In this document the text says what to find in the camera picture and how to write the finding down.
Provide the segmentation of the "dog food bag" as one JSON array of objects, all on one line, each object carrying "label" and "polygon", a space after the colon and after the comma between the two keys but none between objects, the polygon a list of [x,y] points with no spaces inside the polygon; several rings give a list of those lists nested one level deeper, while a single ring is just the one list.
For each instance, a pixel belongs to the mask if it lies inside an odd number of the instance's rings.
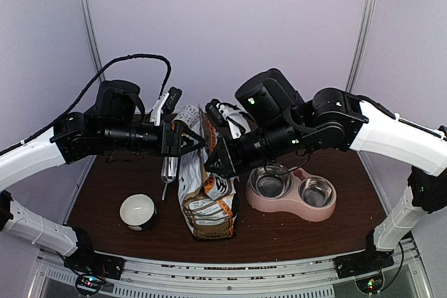
[{"label": "dog food bag", "polygon": [[181,157],[177,198],[186,226],[195,239],[230,239],[235,235],[238,196],[234,179],[205,170],[205,161],[221,137],[200,108],[200,127],[194,131],[205,146]]}]

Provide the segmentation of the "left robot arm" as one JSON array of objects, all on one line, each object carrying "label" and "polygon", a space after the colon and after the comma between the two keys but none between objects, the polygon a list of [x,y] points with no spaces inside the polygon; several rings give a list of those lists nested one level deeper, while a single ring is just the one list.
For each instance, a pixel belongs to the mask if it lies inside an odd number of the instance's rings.
[{"label": "left robot arm", "polygon": [[101,265],[87,232],[35,214],[6,190],[38,172],[68,165],[105,151],[130,151],[175,157],[204,146],[204,139],[185,124],[164,121],[182,95],[170,88],[157,100],[149,122],[140,87],[124,80],[102,82],[96,101],[86,112],[70,112],[36,138],[1,155],[1,231],[73,259],[86,273]]}]

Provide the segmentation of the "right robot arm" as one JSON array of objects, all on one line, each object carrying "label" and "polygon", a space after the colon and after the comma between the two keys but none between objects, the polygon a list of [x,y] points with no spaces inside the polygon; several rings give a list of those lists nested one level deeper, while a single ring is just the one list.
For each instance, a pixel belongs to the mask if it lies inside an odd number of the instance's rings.
[{"label": "right robot arm", "polygon": [[235,97],[256,129],[219,139],[205,162],[208,172],[235,177],[294,151],[327,148],[365,151],[411,166],[399,203],[358,256],[362,270],[374,270],[424,215],[446,206],[445,127],[419,126],[366,96],[336,88],[304,101],[276,68],[247,80]]}]

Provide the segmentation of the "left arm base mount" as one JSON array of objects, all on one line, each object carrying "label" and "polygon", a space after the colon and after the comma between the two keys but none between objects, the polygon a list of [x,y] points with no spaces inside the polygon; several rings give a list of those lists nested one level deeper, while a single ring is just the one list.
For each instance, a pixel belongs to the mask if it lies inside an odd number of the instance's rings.
[{"label": "left arm base mount", "polygon": [[72,228],[77,238],[77,249],[70,256],[62,256],[64,266],[75,275],[75,289],[85,297],[91,297],[110,283],[119,280],[124,269],[124,259],[97,253],[86,231]]}]

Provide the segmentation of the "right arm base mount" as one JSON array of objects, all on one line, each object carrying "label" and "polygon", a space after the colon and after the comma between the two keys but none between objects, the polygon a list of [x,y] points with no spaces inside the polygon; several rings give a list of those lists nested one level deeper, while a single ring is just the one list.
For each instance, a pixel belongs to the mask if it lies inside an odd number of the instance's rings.
[{"label": "right arm base mount", "polygon": [[334,259],[338,279],[356,277],[357,289],[367,295],[379,294],[385,286],[383,269],[393,265],[393,252],[377,250],[373,230],[366,236],[363,251]]}]

